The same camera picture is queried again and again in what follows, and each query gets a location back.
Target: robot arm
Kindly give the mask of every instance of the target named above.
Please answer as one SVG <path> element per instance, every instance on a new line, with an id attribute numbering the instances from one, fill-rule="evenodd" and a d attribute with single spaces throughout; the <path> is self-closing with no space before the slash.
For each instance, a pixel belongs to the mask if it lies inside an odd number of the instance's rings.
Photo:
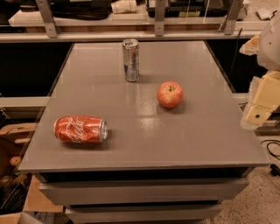
<path id="1" fill-rule="evenodd" d="M 271 113 L 280 106 L 280 13 L 278 12 L 263 29 L 262 34 L 252 38 L 242 51 L 256 52 L 257 62 L 269 71 L 260 79 L 254 77 L 249 99 L 243 111 L 241 126 L 246 130 L 261 127 Z"/>

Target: drawer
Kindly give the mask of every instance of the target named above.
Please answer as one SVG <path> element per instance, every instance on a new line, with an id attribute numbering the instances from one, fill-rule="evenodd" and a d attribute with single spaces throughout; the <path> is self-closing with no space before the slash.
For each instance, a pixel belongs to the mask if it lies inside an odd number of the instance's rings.
<path id="1" fill-rule="evenodd" d="M 248 185 L 246 178 L 164 179 L 43 183 L 56 205 L 229 200 Z"/>
<path id="2" fill-rule="evenodd" d="M 68 208 L 66 216 L 74 223 L 192 223 L 213 218 L 221 205 L 98 206 Z"/>

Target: table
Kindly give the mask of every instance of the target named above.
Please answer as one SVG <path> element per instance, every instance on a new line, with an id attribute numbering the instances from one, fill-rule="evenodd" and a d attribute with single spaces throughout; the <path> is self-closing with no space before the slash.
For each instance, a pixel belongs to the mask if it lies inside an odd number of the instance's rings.
<path id="1" fill-rule="evenodd" d="M 75 44 L 19 169 L 77 223 L 184 221 L 214 217 L 270 160 L 203 41 L 140 42 L 140 80 L 123 74 L 122 43 Z M 185 96 L 158 104 L 164 81 Z M 108 139 L 62 143 L 62 116 L 100 116 Z"/>

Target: soda can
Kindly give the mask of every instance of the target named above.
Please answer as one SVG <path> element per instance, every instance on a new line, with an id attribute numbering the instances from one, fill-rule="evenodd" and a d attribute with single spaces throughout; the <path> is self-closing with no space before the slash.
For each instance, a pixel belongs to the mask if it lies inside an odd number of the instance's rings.
<path id="1" fill-rule="evenodd" d="M 107 123 L 100 117 L 71 115 L 57 119 L 54 135 L 62 142 L 101 143 L 107 138 Z"/>
<path id="2" fill-rule="evenodd" d="M 125 39 L 122 42 L 123 65 L 125 79 L 137 81 L 139 79 L 139 44 L 134 38 Z"/>

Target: metal post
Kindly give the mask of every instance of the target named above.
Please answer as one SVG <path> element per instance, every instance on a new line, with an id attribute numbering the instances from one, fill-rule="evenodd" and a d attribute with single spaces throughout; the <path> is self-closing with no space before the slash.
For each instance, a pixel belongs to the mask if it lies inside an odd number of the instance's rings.
<path id="1" fill-rule="evenodd" d="M 165 0 L 156 0 L 155 35 L 162 37 L 165 33 Z"/>
<path id="2" fill-rule="evenodd" d="M 223 24 L 223 31 L 225 34 L 233 34 L 235 31 L 235 24 L 238 18 L 240 9 L 242 8 L 243 0 L 233 0 L 227 14 L 225 23 Z"/>
<path id="3" fill-rule="evenodd" d="M 45 24 L 45 31 L 49 38 L 57 38 L 58 31 L 53 21 L 53 15 L 47 0 L 36 0 L 36 4 Z"/>

